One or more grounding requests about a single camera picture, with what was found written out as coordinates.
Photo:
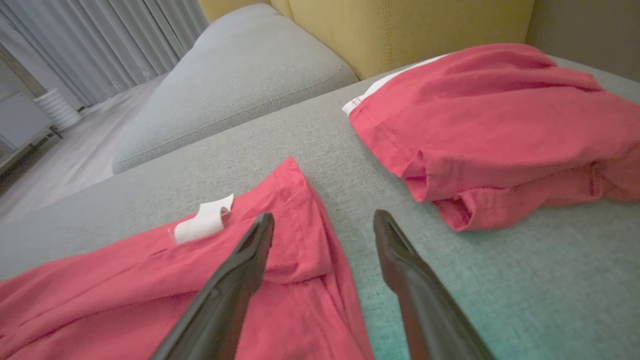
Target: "white cylindrical object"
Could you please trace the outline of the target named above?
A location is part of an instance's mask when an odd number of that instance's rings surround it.
[[[58,89],[50,89],[49,92],[33,99],[33,101],[60,131],[82,119],[82,116],[69,105]]]

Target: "curtain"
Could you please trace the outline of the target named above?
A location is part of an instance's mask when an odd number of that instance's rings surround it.
[[[85,106],[171,70],[208,23],[197,0],[0,0]]]

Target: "gray fabric surface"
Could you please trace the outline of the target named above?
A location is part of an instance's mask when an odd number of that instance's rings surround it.
[[[121,139],[113,172],[357,80],[269,5],[241,8],[211,24],[164,79]]]
[[[618,78],[601,84],[616,91]],[[375,209],[396,218],[500,359],[636,358],[640,204],[541,209],[501,231],[454,233],[416,203],[340,108],[373,79],[234,127],[0,227],[0,278],[97,249],[253,188],[293,156],[344,247],[377,359],[408,359],[383,282]],[[640,84],[627,83],[640,103]]]

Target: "crumpled red fabric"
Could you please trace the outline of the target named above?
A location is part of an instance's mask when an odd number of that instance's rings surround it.
[[[292,158],[212,236],[177,245],[185,218],[0,282],[0,358],[149,358],[263,212],[272,248],[236,359],[372,359],[346,257]]]
[[[456,231],[507,227],[540,206],[640,199],[640,106],[528,45],[408,70],[349,119]]]

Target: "red garment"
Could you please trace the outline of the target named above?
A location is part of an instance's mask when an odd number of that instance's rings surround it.
[[[236,359],[372,359],[347,260],[292,158],[238,197],[208,238],[176,245],[170,230],[182,219],[0,283],[0,358],[149,358],[267,211],[272,248]]]
[[[640,199],[640,107],[528,45],[406,71],[349,118],[456,231],[506,227],[539,206]]]

